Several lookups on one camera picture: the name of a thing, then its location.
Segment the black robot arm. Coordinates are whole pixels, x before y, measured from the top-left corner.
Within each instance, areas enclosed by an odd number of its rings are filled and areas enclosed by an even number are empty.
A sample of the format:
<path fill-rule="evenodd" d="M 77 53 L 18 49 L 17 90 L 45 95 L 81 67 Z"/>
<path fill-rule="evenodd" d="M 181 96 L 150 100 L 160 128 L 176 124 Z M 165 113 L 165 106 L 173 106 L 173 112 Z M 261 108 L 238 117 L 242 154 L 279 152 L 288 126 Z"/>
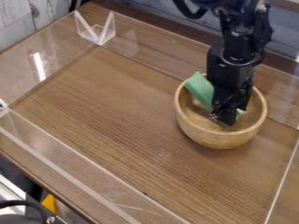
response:
<path fill-rule="evenodd" d="M 271 3 L 265 0 L 172 0 L 188 19 L 208 12 L 218 18 L 222 40 L 206 54 L 206 80 L 213 86 L 212 118 L 228 126 L 245 110 L 253 88 L 255 68 L 273 29 L 269 24 Z"/>

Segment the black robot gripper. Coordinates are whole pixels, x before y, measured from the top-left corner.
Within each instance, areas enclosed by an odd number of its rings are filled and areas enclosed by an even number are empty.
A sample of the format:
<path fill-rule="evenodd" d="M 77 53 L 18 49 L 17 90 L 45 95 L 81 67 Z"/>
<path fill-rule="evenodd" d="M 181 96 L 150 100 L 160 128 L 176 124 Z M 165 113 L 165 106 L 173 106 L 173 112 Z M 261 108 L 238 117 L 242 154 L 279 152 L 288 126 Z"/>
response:
<path fill-rule="evenodd" d="M 253 87 L 257 54 L 248 49 L 225 47 L 216 42 L 206 55 L 206 79 L 213 86 L 209 116 L 224 125 L 233 125 L 237 109 L 246 110 Z"/>

